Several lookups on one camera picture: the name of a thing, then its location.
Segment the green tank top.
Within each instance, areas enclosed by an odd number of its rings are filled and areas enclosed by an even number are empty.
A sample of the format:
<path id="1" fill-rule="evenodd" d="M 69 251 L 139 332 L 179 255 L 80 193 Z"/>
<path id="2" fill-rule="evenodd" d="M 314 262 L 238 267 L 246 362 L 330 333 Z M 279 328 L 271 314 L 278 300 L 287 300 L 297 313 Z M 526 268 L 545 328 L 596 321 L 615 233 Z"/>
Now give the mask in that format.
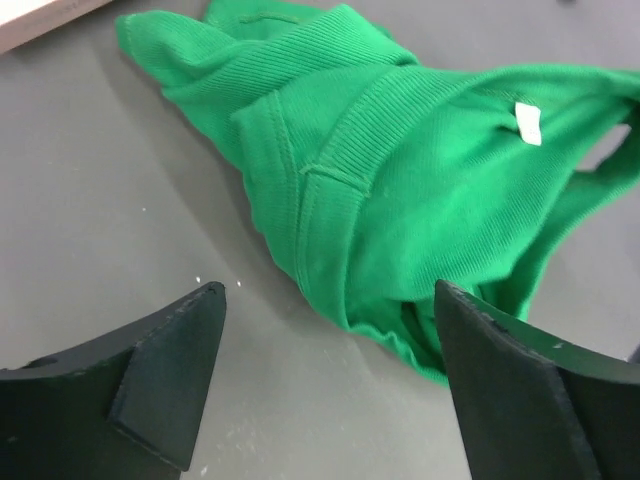
<path id="1" fill-rule="evenodd" d="M 434 288 L 524 319 L 561 242 L 639 181 L 639 74 L 423 65 L 348 5 L 119 17 L 121 50 L 238 169 L 310 306 L 447 380 Z"/>

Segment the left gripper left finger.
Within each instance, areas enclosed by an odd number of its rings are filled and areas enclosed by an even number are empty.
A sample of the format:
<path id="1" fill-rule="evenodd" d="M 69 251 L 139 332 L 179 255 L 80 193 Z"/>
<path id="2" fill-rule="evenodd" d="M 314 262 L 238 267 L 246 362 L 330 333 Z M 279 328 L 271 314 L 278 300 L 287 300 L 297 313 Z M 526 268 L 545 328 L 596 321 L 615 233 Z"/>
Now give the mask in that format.
<path id="1" fill-rule="evenodd" d="M 192 462 L 226 315 L 209 282 L 1 373 L 5 479 L 177 479 Z"/>

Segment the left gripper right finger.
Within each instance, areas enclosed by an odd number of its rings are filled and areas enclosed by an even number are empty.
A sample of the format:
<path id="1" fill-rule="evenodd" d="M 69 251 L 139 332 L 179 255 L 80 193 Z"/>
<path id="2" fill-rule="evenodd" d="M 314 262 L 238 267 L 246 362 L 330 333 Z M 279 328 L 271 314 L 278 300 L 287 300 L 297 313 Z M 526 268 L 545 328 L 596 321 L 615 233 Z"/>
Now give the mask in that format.
<path id="1" fill-rule="evenodd" d="M 435 320 L 472 478 L 638 478 L 637 353 L 572 344 L 443 280 Z"/>

